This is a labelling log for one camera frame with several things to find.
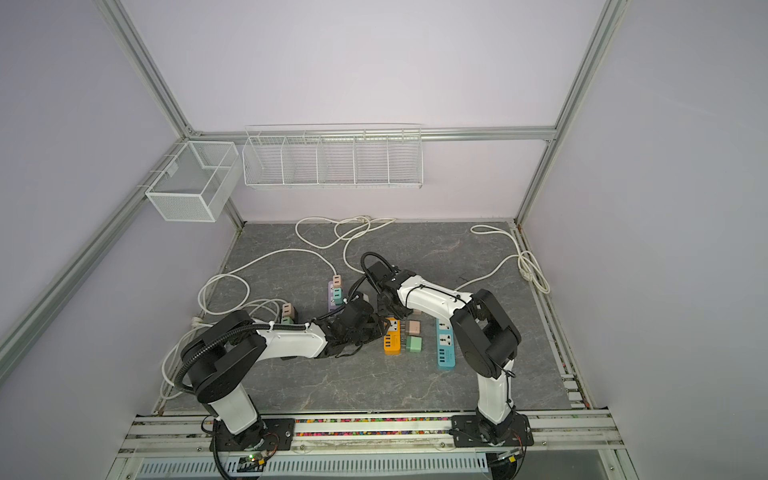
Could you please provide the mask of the orange power strip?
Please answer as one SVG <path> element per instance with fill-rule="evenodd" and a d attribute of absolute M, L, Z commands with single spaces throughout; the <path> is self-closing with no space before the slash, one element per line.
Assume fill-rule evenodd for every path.
<path fill-rule="evenodd" d="M 388 318 L 389 327 L 383 337 L 383 348 L 386 355 L 399 355 L 401 352 L 401 324 L 395 318 Z"/>

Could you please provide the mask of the teal power strip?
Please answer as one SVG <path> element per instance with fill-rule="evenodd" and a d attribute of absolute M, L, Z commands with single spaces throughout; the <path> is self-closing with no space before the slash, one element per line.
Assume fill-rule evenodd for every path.
<path fill-rule="evenodd" d="M 449 321 L 436 320 L 437 366 L 440 370 L 452 370 L 456 364 L 454 335 Z"/>

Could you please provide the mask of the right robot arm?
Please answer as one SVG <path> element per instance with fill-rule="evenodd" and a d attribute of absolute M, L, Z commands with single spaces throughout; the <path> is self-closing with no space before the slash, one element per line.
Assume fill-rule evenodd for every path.
<path fill-rule="evenodd" d="M 512 369 L 522 336 L 496 297 L 485 289 L 468 293 L 434 284 L 375 252 L 363 253 L 360 266 L 383 315 L 405 320 L 419 310 L 450 325 L 464 360 L 477 374 L 479 437 L 494 444 L 509 437 L 517 416 Z"/>

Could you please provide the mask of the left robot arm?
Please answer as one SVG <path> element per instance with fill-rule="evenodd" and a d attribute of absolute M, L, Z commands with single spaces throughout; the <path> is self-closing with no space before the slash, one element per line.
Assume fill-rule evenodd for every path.
<path fill-rule="evenodd" d="M 182 349 L 174 386 L 196 398 L 232 435 L 256 428 L 261 416 L 242 385 L 259 361 L 340 358 L 385 336 L 387 318 L 361 296 L 304 323 L 263 322 L 237 310 Z"/>

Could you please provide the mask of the purple power strip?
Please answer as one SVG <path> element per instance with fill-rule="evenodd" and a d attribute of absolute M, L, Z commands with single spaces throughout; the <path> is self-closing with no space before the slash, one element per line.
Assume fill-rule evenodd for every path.
<path fill-rule="evenodd" d="M 333 282 L 330 281 L 328 283 L 328 311 L 332 312 L 336 310 L 337 308 L 341 307 L 344 304 L 344 294 L 343 294 L 343 303 L 341 305 L 335 305 L 333 301 Z"/>

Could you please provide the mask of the white mesh box basket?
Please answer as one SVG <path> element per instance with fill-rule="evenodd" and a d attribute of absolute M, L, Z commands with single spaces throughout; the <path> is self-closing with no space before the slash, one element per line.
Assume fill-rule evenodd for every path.
<path fill-rule="evenodd" d="M 242 174 L 235 143 L 187 141 L 147 188 L 146 197 L 168 222 L 214 223 Z"/>

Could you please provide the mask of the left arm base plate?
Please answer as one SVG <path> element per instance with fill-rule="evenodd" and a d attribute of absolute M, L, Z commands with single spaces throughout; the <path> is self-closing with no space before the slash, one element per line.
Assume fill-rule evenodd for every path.
<path fill-rule="evenodd" d="M 231 433 L 224 423 L 215 420 L 210 451 L 284 451 L 291 448 L 296 421 L 294 418 L 262 418 L 239 434 Z"/>

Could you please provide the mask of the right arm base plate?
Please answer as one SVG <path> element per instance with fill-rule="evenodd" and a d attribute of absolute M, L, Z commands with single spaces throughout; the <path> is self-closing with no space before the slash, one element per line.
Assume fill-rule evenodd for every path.
<path fill-rule="evenodd" d="M 480 413 L 454 415 L 449 434 L 459 448 L 529 447 L 534 444 L 528 417 L 517 411 L 512 411 L 499 424 Z"/>

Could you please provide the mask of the aluminium front rail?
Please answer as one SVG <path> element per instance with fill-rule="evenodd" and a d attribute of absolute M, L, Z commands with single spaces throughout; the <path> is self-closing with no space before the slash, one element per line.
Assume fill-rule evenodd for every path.
<path fill-rule="evenodd" d="M 265 415 L 266 440 L 280 439 L 280 454 L 443 453 L 505 451 L 529 439 L 536 450 L 623 449 L 625 444 L 606 410 L 527 411 L 529 424 L 502 444 L 483 444 L 478 433 L 463 433 L 454 412 L 390 414 Z M 209 452 L 210 420 L 198 415 L 138 417 L 117 456 L 202 456 Z"/>

